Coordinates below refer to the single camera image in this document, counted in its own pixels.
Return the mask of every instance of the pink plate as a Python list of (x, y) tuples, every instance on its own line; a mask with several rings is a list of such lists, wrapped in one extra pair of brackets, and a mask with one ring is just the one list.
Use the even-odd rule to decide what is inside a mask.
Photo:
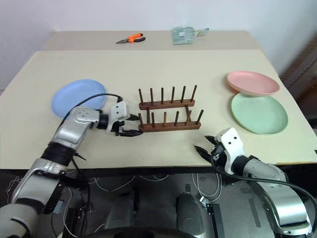
[(235, 71), (227, 76), (235, 90), (251, 96), (269, 96), (279, 90), (279, 85), (270, 77), (250, 71)]

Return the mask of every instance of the black joint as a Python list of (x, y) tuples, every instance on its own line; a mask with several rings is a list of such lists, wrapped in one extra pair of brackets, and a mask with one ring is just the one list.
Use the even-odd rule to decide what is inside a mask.
[(124, 126), (124, 121), (116, 121), (111, 128), (111, 132), (115, 132), (116, 136), (119, 136), (120, 127)]
[(224, 146), (221, 143), (218, 143), (215, 145), (212, 154), (213, 155), (220, 155), (222, 152), (224, 152)]
[(76, 151), (62, 144), (51, 142), (45, 149), (41, 158), (68, 166)]
[(251, 160), (251, 159), (259, 160), (258, 157), (255, 157), (255, 156), (253, 156), (253, 155), (250, 155), (250, 156), (249, 156), (249, 159), (250, 159), (250, 160)]
[(107, 127), (108, 127), (108, 120), (109, 120), (108, 114), (100, 113), (99, 114), (99, 122), (97, 124), (97, 128), (98, 129), (102, 129), (102, 130), (106, 130)]
[(251, 158), (248, 158), (244, 155), (241, 155), (241, 156), (238, 156), (234, 162), (232, 163), (232, 166), (231, 166), (231, 170), (239, 175), (239, 176), (242, 176), (243, 175), (243, 170), (244, 170), (244, 167), (245, 165), (251, 160)]
[(140, 120), (137, 115), (130, 114), (130, 117), (127, 120)]

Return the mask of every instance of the pliers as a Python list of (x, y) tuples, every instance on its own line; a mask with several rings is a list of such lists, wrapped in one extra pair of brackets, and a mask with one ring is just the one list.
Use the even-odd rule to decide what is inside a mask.
[(133, 42), (141, 42), (141, 41), (144, 41), (145, 40), (145, 37), (142, 37), (143, 34), (142, 33), (138, 33), (138, 34), (135, 34), (133, 36), (128, 36), (127, 39), (124, 39), (124, 40), (121, 40), (121, 41), (118, 41), (116, 44), (123, 44), (123, 43), (133, 43)]

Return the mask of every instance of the wooden peg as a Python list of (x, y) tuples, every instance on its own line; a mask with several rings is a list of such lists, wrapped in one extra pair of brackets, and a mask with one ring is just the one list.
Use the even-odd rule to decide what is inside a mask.
[(147, 108), (147, 124), (150, 124), (150, 109)]
[(150, 94), (151, 94), (151, 104), (153, 105), (153, 90), (150, 88)]
[(141, 104), (143, 105), (143, 97), (142, 97), (142, 93), (141, 93), (141, 89), (140, 88), (139, 88), (139, 94), (140, 94)]
[(183, 87), (182, 99), (180, 100), (181, 103), (183, 103), (184, 101), (185, 90), (186, 90), (186, 86)]
[(160, 103), (163, 104), (163, 102), (164, 102), (164, 88), (161, 88), (161, 89), (160, 89), (160, 93), (161, 93)]
[(198, 123), (200, 121), (200, 118), (202, 118), (203, 113), (204, 113), (204, 110), (201, 110), (200, 113), (199, 113), (198, 119), (196, 121), (196, 125), (198, 125)]
[(196, 88), (197, 88), (197, 85), (195, 85), (192, 98), (190, 99), (191, 102), (194, 100), (194, 96), (195, 96), (195, 93), (196, 93)]
[(175, 87), (173, 87), (173, 90), (172, 90), (172, 100), (170, 101), (170, 103), (174, 102), (174, 93), (175, 93)]
[(166, 126), (166, 115), (167, 115), (167, 113), (164, 112), (164, 122), (163, 122), (163, 126)]
[(188, 115), (187, 115), (187, 119), (186, 119), (185, 125), (187, 125), (187, 124), (188, 124), (188, 122), (189, 122), (189, 120), (190, 120), (190, 115), (191, 115), (191, 113), (192, 113), (192, 110), (190, 110), (190, 111), (188, 112)]
[(178, 114), (179, 114), (179, 111), (176, 112), (176, 117), (175, 117), (174, 126), (177, 126)]
[(142, 120), (141, 113), (139, 113), (139, 120), (140, 120), (140, 123), (141, 123), (141, 127), (143, 128), (143, 120)]
[(154, 113), (151, 113), (152, 114), (152, 126), (155, 127), (155, 122), (154, 122)]

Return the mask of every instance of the beige table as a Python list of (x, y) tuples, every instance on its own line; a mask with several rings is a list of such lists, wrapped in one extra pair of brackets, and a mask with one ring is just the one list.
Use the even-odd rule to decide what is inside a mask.
[[(204, 135), (216, 135), (230, 126), (238, 130), (247, 154), (264, 162), (317, 162), (317, 138), (313, 130), (250, 35), (213, 32), (193, 45), (178, 47), (170, 44), (166, 32), (146, 32), (148, 38), (143, 43), (113, 43), (129, 34), (56, 33), (44, 51), (33, 55), (0, 96), (0, 169), (27, 169), (41, 156), (60, 123), (51, 111), (55, 92), (83, 78), (95, 79), (108, 92), (123, 96), (134, 114), (140, 112), (138, 88), (142, 89), (146, 101), (150, 100), (151, 87), (155, 99), (160, 100), (161, 87), (166, 97), (170, 97), (175, 86), (175, 98), (180, 98), (182, 86), (186, 85), (185, 98), (189, 98), (197, 84), (192, 118), (198, 117), (200, 109), (205, 112), (199, 130), (145, 133), (134, 138), (90, 130), (79, 149), (87, 158), (87, 161), (78, 160), (81, 168), (209, 166), (193, 145), (211, 149)], [(289, 116), (283, 132), (258, 135), (235, 121), (230, 102), (237, 92), (226, 83), (227, 73), (235, 70), (263, 73), (281, 86), (273, 97)], [(114, 102), (109, 97), (105, 110)], [(158, 122), (162, 122), (164, 111), (155, 111)], [(166, 111), (167, 120), (174, 120), (176, 109)], [(145, 118), (146, 113), (142, 111), (142, 115)], [(180, 110), (180, 120), (184, 119), (185, 111)], [(127, 124), (127, 128), (138, 126), (137, 122)]]

